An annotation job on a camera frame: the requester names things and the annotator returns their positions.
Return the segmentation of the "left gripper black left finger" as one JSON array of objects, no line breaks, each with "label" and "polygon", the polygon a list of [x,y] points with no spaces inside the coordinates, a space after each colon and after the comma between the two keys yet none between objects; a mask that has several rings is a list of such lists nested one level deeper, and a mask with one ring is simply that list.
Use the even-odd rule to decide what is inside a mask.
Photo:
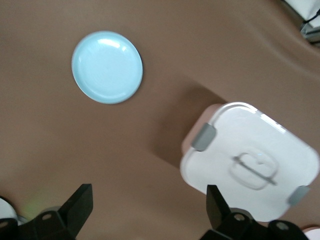
[{"label": "left gripper black left finger", "polygon": [[19,240],[75,240],[93,211],[93,188],[82,184],[58,209],[38,214],[18,227]]}]

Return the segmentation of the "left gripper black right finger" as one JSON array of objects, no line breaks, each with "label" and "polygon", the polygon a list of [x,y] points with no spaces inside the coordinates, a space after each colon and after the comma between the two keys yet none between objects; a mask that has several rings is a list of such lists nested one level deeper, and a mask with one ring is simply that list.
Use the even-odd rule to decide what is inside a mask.
[{"label": "left gripper black right finger", "polygon": [[203,240],[267,240],[268,229],[246,210],[230,208],[216,185],[206,188],[206,212],[211,225]]}]

